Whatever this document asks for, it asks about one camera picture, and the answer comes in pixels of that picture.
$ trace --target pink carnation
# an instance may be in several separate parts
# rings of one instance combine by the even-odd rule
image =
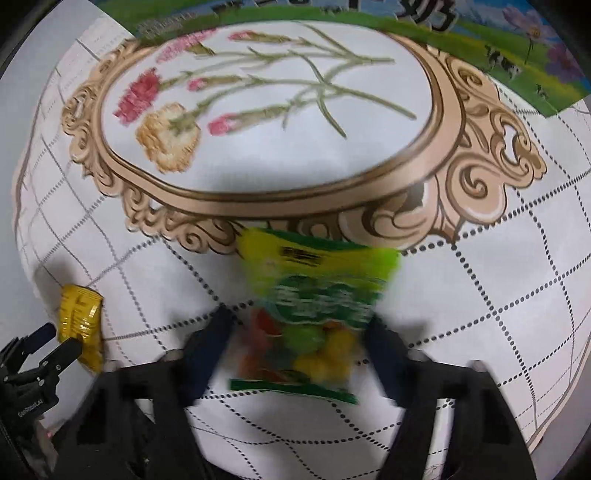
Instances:
[[[234,32],[228,37],[228,40],[248,40],[253,35],[256,35],[252,30],[240,30],[240,32]]]
[[[226,115],[222,115],[216,118],[215,120],[209,122],[207,128],[209,129],[209,133],[218,137],[220,135],[225,135],[228,132],[231,132],[235,129],[236,125],[236,114],[227,113]]]
[[[187,85],[187,88],[191,91],[191,92],[197,92],[198,90],[202,90],[207,86],[207,82],[205,81],[205,79],[202,78],[198,78],[198,79],[193,79],[189,82],[189,84]]]
[[[159,88],[160,75],[156,74],[156,69],[143,72],[136,81],[129,85],[119,100],[119,108],[114,115],[125,126],[136,121],[144,111],[152,106]]]
[[[158,57],[156,57],[156,62],[162,63],[164,61],[169,61],[175,57],[178,57],[187,48],[192,47],[193,45],[211,37],[215,31],[216,29],[212,28],[211,30],[190,33],[189,35],[184,35],[169,41],[166,45],[166,48],[160,52]]]

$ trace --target candy bag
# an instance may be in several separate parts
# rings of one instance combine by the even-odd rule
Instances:
[[[78,360],[94,373],[103,370],[100,313],[103,297],[97,292],[78,285],[64,285],[61,289],[58,341],[74,337],[82,342]]]
[[[230,389],[356,404],[348,386],[361,333],[399,253],[260,229],[244,232],[238,245],[258,300]]]

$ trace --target grass field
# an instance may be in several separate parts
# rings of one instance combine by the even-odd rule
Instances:
[[[161,18],[188,7],[208,3],[209,0],[105,0],[97,2],[109,15],[119,21],[132,32],[137,25],[147,18]],[[202,15],[183,24],[182,32],[174,32],[154,38],[150,43],[161,43],[179,33],[190,33],[205,28],[220,27],[255,21],[273,20],[317,20],[361,25],[375,30],[387,31],[415,41],[428,43],[436,48],[457,56],[477,68],[488,72],[486,45],[491,45],[517,66],[522,73],[511,80],[509,74],[500,66],[494,67],[488,73],[507,85],[527,102],[536,107],[546,116],[554,115],[557,111],[568,107],[577,100],[585,97],[589,91],[582,82],[569,85],[560,83],[558,78],[548,75],[544,68],[548,62],[548,47],[542,44],[534,46],[527,65],[524,59],[529,48],[529,41],[520,35],[475,24],[465,19],[458,20],[458,25],[471,32],[475,37],[469,37],[454,32],[445,34],[434,33],[426,27],[409,22],[398,21],[392,17],[377,17],[358,11],[344,11],[337,15],[327,14],[318,7],[305,5],[273,5],[263,8],[244,7],[240,9],[228,8],[218,15]],[[549,101],[536,93],[537,85],[541,85],[548,95]]]

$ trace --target yellow snack package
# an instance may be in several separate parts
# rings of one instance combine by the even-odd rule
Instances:
[[[78,360],[95,373],[103,370],[103,345],[100,334],[100,307],[103,297],[78,285],[61,289],[58,341],[76,338],[82,342]]]
[[[398,251],[260,229],[238,244],[257,305],[231,390],[357,403],[350,379],[361,333]]]

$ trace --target green candy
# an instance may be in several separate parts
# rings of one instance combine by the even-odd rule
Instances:
[[[281,336],[285,346],[298,355],[314,353],[326,340],[324,330],[319,325],[286,325]]]

